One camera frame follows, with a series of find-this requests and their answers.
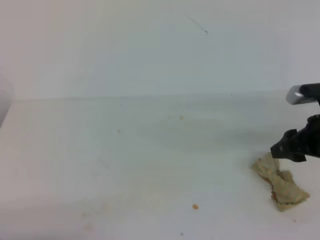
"stain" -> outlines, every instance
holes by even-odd
[[[89,212],[84,211],[83,213],[81,213],[81,217],[82,217],[83,219],[88,218],[88,217],[90,217],[90,216],[91,216],[91,214],[90,214]]]
[[[202,29],[207,35],[209,35],[209,32],[207,32],[202,26],[200,26],[193,18],[187,16],[189,20],[191,20],[195,25],[197,25],[200,29]]]
[[[92,233],[94,231],[94,225],[91,222],[83,225],[82,229],[87,233]]]

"white backdrop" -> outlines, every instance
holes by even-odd
[[[19,100],[287,89],[319,81],[319,9],[316,0],[2,0],[0,71]]]

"crumpled cloth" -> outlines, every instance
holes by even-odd
[[[271,198],[283,212],[303,203],[310,195],[296,185],[290,171],[279,168],[279,159],[273,158],[270,152],[252,165],[252,169],[271,185]]]

